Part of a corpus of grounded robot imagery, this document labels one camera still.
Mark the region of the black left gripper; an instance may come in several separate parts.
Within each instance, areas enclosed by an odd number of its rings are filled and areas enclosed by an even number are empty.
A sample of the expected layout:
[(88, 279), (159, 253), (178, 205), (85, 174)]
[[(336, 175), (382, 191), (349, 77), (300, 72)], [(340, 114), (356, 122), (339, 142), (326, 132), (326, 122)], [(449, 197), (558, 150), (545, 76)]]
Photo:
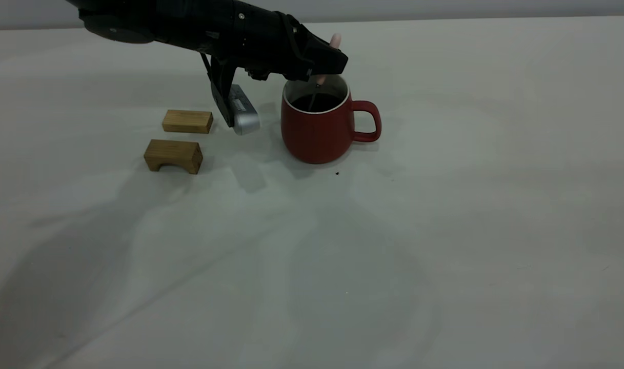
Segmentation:
[(245, 2), (233, 2), (230, 58), (254, 79), (278, 73), (291, 81), (343, 73), (348, 56), (338, 49), (338, 34), (330, 42), (309, 31), (298, 19)]

